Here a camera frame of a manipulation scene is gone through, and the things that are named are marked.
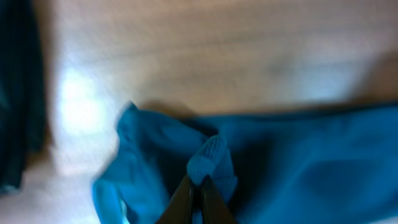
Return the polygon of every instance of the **crumpled fabric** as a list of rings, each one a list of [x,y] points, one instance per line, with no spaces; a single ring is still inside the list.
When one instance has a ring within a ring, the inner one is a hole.
[[[45,137],[44,71],[29,0],[0,0],[0,195],[17,192]]]
[[[156,222],[190,159],[218,137],[239,180],[228,203],[238,223],[370,223],[398,215],[396,103],[181,120],[131,104],[118,134],[118,152],[93,184],[101,223]]]
[[[238,178],[234,175],[231,154],[227,142],[213,136],[191,157],[187,165],[187,175],[196,186],[201,186],[206,176],[210,176],[224,202],[231,200]],[[200,209],[192,214],[193,224],[202,224],[203,217]]]

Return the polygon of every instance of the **wood grain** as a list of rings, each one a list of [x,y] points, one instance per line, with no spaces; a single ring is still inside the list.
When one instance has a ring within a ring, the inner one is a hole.
[[[0,223],[98,223],[90,184],[129,100],[187,115],[398,100],[396,0],[34,5],[50,141],[0,198]]]

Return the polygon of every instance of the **blue cloth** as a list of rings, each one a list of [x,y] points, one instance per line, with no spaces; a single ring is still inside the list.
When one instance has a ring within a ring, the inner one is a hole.
[[[235,191],[238,179],[234,175],[231,154],[227,142],[213,136],[188,161],[187,175],[196,186],[201,186],[206,176],[210,176],[225,202],[229,202]],[[202,224],[201,210],[195,210],[193,224]]]
[[[398,215],[397,105],[185,120],[131,105],[118,134],[118,153],[93,184],[102,223],[154,223],[212,136],[231,153],[226,176],[239,181],[228,207],[239,223]]]

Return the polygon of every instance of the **teal fabric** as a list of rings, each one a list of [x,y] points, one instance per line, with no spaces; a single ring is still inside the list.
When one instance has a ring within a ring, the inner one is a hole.
[[[0,0],[0,194],[21,185],[28,152],[44,142],[42,54],[28,0]]]
[[[398,215],[397,104],[184,120],[130,105],[118,134],[118,153],[93,184],[102,223],[154,223],[213,136],[231,154],[238,184],[228,207],[239,223]]]
[[[201,186],[206,176],[210,176],[224,202],[231,200],[238,179],[225,139],[213,136],[188,161],[187,175],[197,187]],[[192,215],[193,224],[203,223],[201,210],[196,208]]]

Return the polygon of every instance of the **wooden floor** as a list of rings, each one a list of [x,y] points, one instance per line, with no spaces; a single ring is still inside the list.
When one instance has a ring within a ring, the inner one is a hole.
[[[397,0],[35,0],[49,143],[0,223],[98,223],[131,100],[174,115],[398,100]]]

